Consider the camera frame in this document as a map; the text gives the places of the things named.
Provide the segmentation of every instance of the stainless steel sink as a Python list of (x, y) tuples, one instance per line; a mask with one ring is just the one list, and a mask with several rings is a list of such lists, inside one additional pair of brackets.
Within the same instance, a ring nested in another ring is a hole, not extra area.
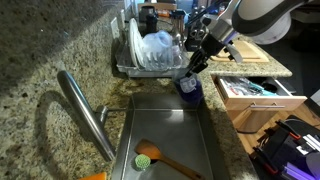
[(229, 179), (205, 103), (190, 105), (178, 95), (139, 93), (132, 95), (128, 109), (112, 180), (188, 179), (161, 161), (135, 170), (134, 148), (141, 139), (207, 180)]

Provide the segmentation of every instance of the chrome faucet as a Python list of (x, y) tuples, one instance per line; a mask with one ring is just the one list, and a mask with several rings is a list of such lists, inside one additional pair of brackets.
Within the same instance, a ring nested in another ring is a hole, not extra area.
[(94, 143), (100, 154), (106, 161), (115, 158), (115, 150), (108, 139), (103, 127), (106, 122), (107, 107), (99, 106), (94, 114), (88, 101), (82, 94), (79, 86), (67, 71), (60, 71), (57, 75), (60, 87), (79, 117), (85, 134)]

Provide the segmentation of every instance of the backsplash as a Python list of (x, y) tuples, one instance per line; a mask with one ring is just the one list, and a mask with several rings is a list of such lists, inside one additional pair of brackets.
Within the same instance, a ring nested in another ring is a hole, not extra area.
[(108, 103), (121, 41), (109, 22), (123, 6), (0, 2), (0, 179), (76, 179), (110, 166), (82, 140), (56, 75), (69, 71), (93, 109)]

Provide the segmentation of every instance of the dish rack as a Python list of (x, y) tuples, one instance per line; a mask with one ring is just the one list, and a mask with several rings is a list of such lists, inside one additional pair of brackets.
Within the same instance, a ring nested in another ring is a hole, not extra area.
[(186, 69), (187, 65), (179, 68), (169, 68), (165, 71), (148, 71), (143, 67), (137, 67), (133, 64), (128, 43), (120, 44), (116, 52), (117, 68), (120, 72), (126, 73), (129, 77), (172, 77), (180, 69)]

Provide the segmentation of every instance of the spatula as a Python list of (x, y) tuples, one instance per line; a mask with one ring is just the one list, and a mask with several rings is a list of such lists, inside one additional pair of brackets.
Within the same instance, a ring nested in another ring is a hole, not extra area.
[(190, 177), (192, 180), (205, 180), (205, 177), (199, 174), (198, 172), (161, 154), (158, 147), (146, 139), (142, 139), (138, 143), (138, 145), (135, 148), (135, 151), (138, 154), (144, 154), (148, 156), (152, 160), (160, 160), (168, 164), (169, 166), (175, 168), (176, 170), (183, 173), (184, 175)]

